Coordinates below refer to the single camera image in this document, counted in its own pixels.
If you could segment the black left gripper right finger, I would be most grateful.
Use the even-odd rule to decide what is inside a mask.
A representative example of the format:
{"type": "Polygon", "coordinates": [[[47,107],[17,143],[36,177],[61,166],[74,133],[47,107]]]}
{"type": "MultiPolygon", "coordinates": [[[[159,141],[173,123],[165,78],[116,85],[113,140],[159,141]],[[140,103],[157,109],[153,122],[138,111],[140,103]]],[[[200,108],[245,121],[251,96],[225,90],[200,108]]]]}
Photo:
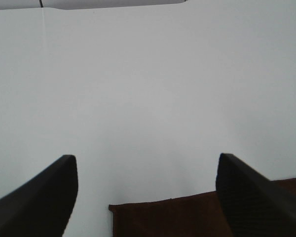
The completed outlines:
{"type": "Polygon", "coordinates": [[[222,153],[216,192],[235,237],[296,237],[296,196],[222,153]]]}

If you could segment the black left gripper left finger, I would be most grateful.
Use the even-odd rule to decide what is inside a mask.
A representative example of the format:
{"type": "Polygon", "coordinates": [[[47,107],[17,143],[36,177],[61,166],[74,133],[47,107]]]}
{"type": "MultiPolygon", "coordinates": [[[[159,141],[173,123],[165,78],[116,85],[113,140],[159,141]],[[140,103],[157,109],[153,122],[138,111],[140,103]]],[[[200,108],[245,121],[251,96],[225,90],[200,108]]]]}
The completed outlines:
{"type": "Polygon", "coordinates": [[[0,237],[63,236],[77,193],[76,158],[63,155],[0,198],[0,237]]]}

